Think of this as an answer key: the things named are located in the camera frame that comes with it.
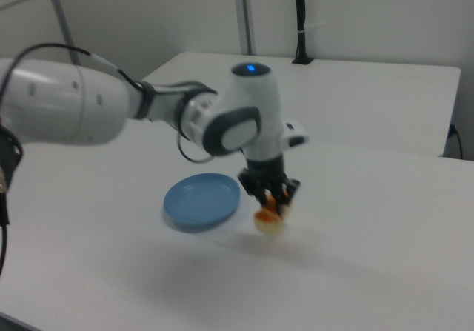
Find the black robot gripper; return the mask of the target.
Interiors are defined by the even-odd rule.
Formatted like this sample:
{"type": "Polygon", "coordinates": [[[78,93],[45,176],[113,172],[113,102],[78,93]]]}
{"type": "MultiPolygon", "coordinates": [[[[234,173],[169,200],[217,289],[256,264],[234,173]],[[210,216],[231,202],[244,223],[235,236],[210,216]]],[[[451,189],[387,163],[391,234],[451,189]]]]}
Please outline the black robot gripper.
{"type": "Polygon", "coordinates": [[[259,204],[267,203],[267,191],[276,200],[277,205],[289,206],[300,186],[300,181],[290,179],[284,171],[284,157],[279,155],[266,161],[247,159],[247,168],[238,179],[248,195],[259,204]]]}

